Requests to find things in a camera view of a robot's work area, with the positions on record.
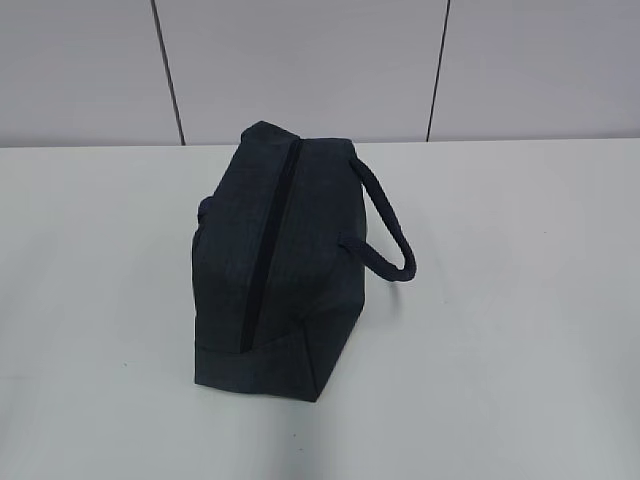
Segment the dark gray bag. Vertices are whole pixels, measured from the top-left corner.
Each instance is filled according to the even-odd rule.
[[[365,186],[405,258],[365,243]],[[364,305],[366,265],[389,281],[416,263],[350,140],[302,140],[257,123],[242,134],[193,238],[195,382],[315,401]]]

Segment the fabric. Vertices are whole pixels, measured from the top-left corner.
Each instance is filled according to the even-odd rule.
[[[361,182],[405,255],[402,270],[365,243]],[[198,221],[200,385],[316,401],[362,311],[364,265],[392,281],[415,275],[395,214],[347,139],[302,140],[257,123]]]

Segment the zipper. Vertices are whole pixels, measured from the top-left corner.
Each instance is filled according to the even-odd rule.
[[[260,311],[262,310],[264,292],[271,268],[271,259],[273,258],[273,253],[276,248],[276,241],[280,233],[284,209],[293,185],[293,176],[296,171],[298,159],[300,158],[303,142],[304,141],[299,138],[291,142],[289,151],[287,152],[287,158],[280,172],[276,190],[273,194],[269,216],[267,217],[264,232],[262,233],[260,249],[258,250],[258,256],[253,268],[251,283],[249,283],[247,307],[242,324],[242,334],[240,336],[240,352],[246,352],[253,346],[253,339],[258,325]]]

